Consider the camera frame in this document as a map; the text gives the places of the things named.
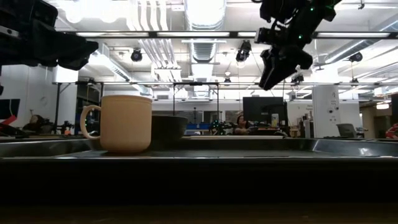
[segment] metal tray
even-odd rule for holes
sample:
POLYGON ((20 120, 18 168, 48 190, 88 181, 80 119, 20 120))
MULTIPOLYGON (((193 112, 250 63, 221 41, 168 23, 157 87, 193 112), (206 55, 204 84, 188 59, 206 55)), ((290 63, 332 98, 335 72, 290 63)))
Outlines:
POLYGON ((398 145, 182 139, 109 154, 85 139, 0 144, 0 204, 398 202, 398 145))
POLYGON ((397 157, 398 143, 334 139, 184 138, 168 145, 151 145, 139 154, 112 154, 87 139, 9 142, 0 144, 0 157, 31 159, 232 159, 397 157))

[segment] chair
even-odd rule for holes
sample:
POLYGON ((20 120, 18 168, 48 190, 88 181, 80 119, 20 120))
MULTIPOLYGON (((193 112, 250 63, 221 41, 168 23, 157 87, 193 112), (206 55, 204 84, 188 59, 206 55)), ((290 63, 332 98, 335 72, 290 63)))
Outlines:
POLYGON ((336 124, 341 137, 357 138, 353 124, 336 124))

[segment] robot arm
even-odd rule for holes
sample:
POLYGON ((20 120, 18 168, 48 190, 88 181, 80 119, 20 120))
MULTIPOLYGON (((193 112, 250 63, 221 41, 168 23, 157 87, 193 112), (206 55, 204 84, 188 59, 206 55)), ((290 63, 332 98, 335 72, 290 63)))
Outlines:
POLYGON ((79 70, 98 43, 54 29, 58 11, 43 0, 0 1, 0 66, 60 65, 79 70))
POLYGON ((309 69, 312 56, 303 51, 311 43, 312 35, 323 19, 331 22, 336 16, 334 6, 341 0, 252 0, 261 3, 260 16, 270 29, 260 28, 255 43, 271 45, 261 54, 264 71, 259 86, 270 90, 273 86, 301 69, 309 69))

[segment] computer monitor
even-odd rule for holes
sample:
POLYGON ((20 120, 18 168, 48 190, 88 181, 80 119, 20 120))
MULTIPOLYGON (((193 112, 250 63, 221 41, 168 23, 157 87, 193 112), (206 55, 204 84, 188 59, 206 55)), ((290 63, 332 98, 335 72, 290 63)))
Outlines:
POLYGON ((8 119, 11 115, 18 117, 20 99, 0 100, 0 120, 8 119))
POLYGON ((243 115, 246 121, 271 124, 272 114, 279 115, 279 125, 287 125, 287 108, 283 97, 244 97, 243 115))

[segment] mug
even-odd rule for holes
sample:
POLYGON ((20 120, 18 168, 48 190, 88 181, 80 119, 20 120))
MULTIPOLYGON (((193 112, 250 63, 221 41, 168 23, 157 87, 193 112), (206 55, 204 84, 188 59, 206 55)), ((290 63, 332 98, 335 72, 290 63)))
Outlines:
POLYGON ((104 96, 101 107, 85 106, 80 116, 80 129, 88 139, 99 139, 109 152, 141 152, 150 144, 152 100, 142 96, 104 96), (92 109, 101 111, 101 136, 87 133, 85 120, 92 109))

